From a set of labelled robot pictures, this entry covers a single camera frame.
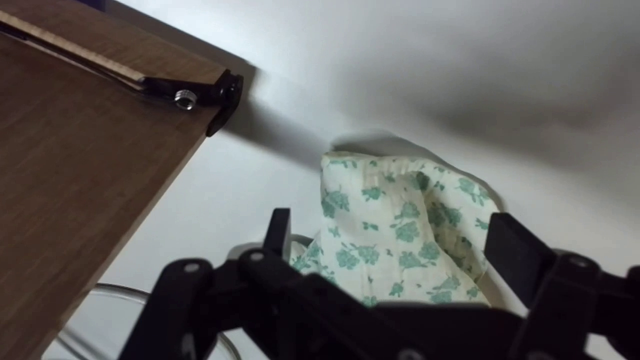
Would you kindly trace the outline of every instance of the wooden panel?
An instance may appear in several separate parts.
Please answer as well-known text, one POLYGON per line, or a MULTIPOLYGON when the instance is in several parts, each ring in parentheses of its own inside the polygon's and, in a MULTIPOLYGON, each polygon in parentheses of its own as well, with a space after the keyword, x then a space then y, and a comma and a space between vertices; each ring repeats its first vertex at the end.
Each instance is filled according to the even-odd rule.
POLYGON ((142 82, 144 76, 212 84, 222 66, 73 0, 0 0, 0 23, 142 82))
POLYGON ((34 358, 214 111, 180 112, 2 37, 0 68, 0 358, 34 358))

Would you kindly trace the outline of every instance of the black plastic part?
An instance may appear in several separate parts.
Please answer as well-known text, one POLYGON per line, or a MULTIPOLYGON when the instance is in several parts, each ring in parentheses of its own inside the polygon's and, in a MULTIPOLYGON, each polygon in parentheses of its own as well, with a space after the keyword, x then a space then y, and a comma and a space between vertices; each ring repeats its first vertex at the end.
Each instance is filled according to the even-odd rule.
POLYGON ((119 352, 119 360, 181 360, 201 358, 214 342, 197 340, 192 311, 209 287, 212 266, 205 261, 189 259, 166 266, 119 352))
POLYGON ((358 300, 324 281, 321 277, 299 277, 278 257, 252 250, 239 259, 239 270, 258 287, 278 315, 290 315, 278 328, 305 328, 288 332, 296 339, 279 339, 272 347, 272 358, 398 358, 405 348, 430 358, 425 344, 398 332, 377 312, 364 308, 358 300))
POLYGON ((209 121, 205 136, 214 136, 236 114, 242 100, 244 79, 224 72, 216 86, 219 97, 216 105, 219 105, 219 111, 209 121))
POLYGON ((263 250, 288 261, 290 257, 290 217, 288 208, 275 208, 263 237, 263 250))
POLYGON ((104 0, 80 0, 80 3, 95 11, 104 11, 104 0))
POLYGON ((592 261, 576 255, 558 257, 512 344, 509 358, 585 358, 598 277, 599 268, 592 261))
POLYGON ((242 100, 244 79, 224 70, 216 84, 177 82, 166 79, 145 79, 144 91, 151 97, 174 103, 177 91, 196 95, 196 106, 218 106, 216 116, 205 129, 205 136, 214 136, 237 111, 242 100))
POLYGON ((509 214, 492 214, 484 255, 525 306, 531 306, 556 261, 556 255, 509 214))
POLYGON ((288 222, 290 213, 275 210, 263 248, 216 270, 204 261, 169 264, 119 358, 204 360, 216 337, 232 328, 278 360, 583 360, 590 332, 603 334, 621 356, 640 358, 638 270, 617 279, 578 255, 554 255, 508 214, 492 219, 485 255, 525 298, 525 320, 478 304, 366 308, 281 261, 288 222))

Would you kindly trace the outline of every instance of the green floral pattern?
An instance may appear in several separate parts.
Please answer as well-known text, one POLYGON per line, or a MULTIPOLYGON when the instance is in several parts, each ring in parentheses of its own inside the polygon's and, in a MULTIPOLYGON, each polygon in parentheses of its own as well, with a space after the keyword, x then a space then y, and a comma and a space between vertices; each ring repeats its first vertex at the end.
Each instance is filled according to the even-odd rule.
POLYGON ((425 159, 321 159, 321 233, 292 264, 366 306, 485 303, 484 239, 498 210, 480 183, 425 159))

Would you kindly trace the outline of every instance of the screw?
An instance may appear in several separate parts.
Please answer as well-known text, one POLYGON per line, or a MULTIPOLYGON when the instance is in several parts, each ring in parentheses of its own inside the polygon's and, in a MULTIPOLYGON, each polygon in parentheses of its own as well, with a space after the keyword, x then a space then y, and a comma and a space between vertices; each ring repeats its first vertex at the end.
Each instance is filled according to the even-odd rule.
POLYGON ((574 266, 578 266, 578 268, 590 268, 590 266, 592 266, 590 261, 579 259, 579 257, 572 257, 569 263, 572 263, 574 266))
POLYGON ((627 279, 629 282, 640 285, 640 266, 629 268, 629 270, 626 273, 626 279, 627 279))
POLYGON ((252 263, 262 263, 262 261, 263 261, 263 255, 262 255, 262 253, 254 253, 254 255, 248 257, 248 261, 252 261, 252 263))
POLYGON ((424 356, 411 348, 402 348, 398 360, 424 360, 424 356))
POLYGON ((196 344, 192 334, 181 337, 180 351, 184 360, 196 360, 196 344))
POLYGON ((546 352, 528 352, 525 360, 554 360, 554 356, 550 356, 546 352))
POLYGON ((186 112, 194 111, 196 103, 197 103, 197 97, 186 88, 177 91, 174 97, 174 105, 186 112))
POLYGON ((184 266, 184 273, 197 273, 199 270, 199 264, 196 264, 196 263, 188 263, 186 266, 184 266))

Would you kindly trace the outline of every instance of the cable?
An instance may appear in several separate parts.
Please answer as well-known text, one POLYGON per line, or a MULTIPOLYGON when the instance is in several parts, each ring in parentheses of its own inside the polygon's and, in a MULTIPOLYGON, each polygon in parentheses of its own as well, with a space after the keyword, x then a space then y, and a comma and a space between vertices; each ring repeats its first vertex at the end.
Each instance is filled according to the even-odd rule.
MULTIPOLYGON (((106 295, 117 295, 123 298, 133 298, 139 303, 148 300, 148 293, 142 293, 137 288, 130 288, 130 287, 119 287, 119 285, 108 285, 108 282, 97 282, 93 287, 93 293, 106 293, 106 295)), ((63 351, 67 351, 69 354, 73 354, 78 360, 87 360, 75 347, 72 347, 63 337, 55 337, 55 340, 59 342, 59 347, 63 351)), ((237 347, 226 337, 226 334, 218 334, 218 340, 222 344, 222 348, 233 358, 233 360, 242 360, 237 347)))
POLYGON ((119 287, 119 285, 97 282, 97 285, 93 287, 93 290, 97 290, 97 293, 110 293, 110 295, 119 295, 119 296, 123 296, 123 298, 136 298, 136 300, 142 300, 142 303, 148 300, 148 293, 142 293, 142 290, 137 290, 137 288, 119 287))
POLYGON ((72 347, 63 337, 55 337, 57 344, 69 352, 75 360, 87 360, 75 347, 72 347))

